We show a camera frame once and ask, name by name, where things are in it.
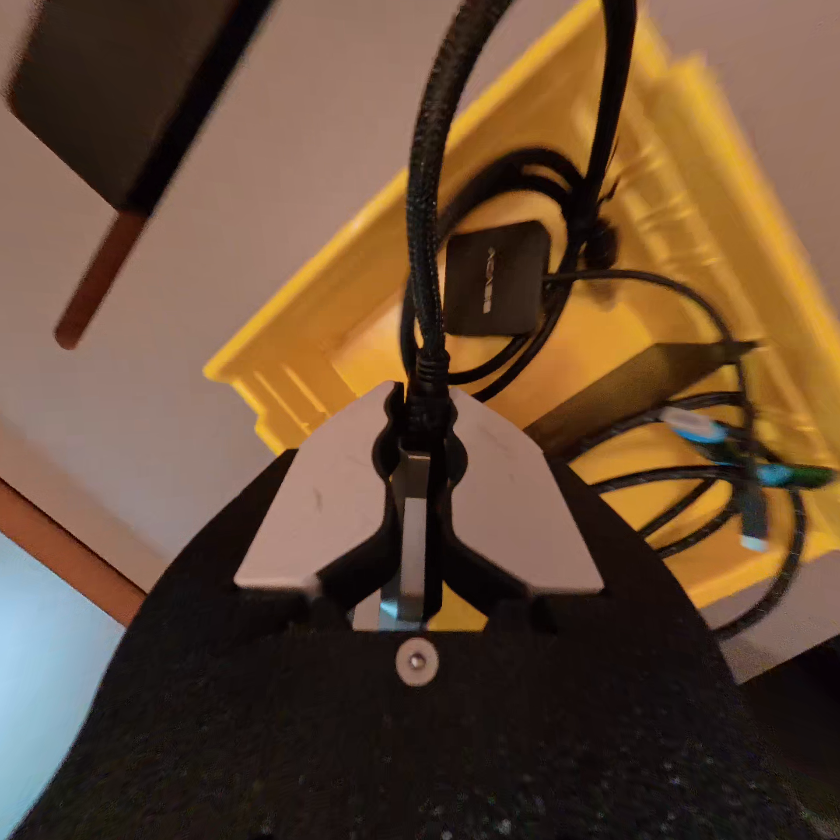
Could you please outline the black square capture box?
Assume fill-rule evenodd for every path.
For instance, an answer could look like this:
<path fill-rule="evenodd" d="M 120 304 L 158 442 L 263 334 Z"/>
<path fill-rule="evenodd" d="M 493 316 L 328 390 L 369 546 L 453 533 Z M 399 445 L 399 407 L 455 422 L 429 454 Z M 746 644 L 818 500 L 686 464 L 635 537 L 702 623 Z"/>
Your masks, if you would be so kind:
<path fill-rule="evenodd" d="M 445 249 L 444 326 L 464 338 L 530 335 L 538 326 L 550 232 L 540 221 L 457 234 Z"/>

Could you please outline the yellow plastic bin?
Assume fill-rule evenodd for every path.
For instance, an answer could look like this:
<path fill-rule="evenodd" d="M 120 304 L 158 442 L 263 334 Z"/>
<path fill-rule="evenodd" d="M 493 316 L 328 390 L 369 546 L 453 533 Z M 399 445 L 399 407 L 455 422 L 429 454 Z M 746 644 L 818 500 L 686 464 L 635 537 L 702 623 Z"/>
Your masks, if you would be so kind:
<path fill-rule="evenodd" d="M 510 5 L 463 4 L 407 174 L 205 375 L 234 387 L 287 467 L 331 417 L 403 383 L 399 450 L 431 457 L 423 621 L 448 587 L 458 388 L 541 448 L 602 592 L 607 561 L 632 553 L 664 561 L 696 606 L 769 581 L 730 637 L 801 560 L 838 550 L 837 324 L 718 106 L 690 66 L 668 67 L 637 2 L 582 2 L 454 121 Z M 537 328 L 447 334 L 448 240 L 532 220 L 551 236 Z"/>

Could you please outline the black stand base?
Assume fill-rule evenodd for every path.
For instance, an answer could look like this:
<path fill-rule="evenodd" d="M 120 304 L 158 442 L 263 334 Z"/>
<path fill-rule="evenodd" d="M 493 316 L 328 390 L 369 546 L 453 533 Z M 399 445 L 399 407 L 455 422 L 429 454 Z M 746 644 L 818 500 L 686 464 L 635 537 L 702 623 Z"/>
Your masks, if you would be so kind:
<path fill-rule="evenodd" d="M 43 2 L 7 102 L 115 210 L 150 217 L 272 5 Z"/>

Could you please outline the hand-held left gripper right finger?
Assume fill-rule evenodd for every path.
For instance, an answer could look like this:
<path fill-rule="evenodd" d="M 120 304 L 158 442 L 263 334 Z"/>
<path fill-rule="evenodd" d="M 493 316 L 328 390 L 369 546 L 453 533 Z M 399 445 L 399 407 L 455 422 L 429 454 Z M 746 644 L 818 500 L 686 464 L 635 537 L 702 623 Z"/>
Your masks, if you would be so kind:
<path fill-rule="evenodd" d="M 468 393 L 449 396 L 444 582 L 467 602 L 601 592 L 603 578 L 541 448 Z"/>

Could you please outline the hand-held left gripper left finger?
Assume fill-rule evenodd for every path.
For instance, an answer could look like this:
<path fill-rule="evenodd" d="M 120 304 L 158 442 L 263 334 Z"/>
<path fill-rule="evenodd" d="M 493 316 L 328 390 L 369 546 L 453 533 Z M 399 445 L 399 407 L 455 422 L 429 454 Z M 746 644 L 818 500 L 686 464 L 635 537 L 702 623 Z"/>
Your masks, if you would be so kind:
<path fill-rule="evenodd" d="M 349 610 L 395 577 L 402 414 L 403 383 L 386 381 L 301 444 L 234 576 L 239 589 L 325 596 Z"/>

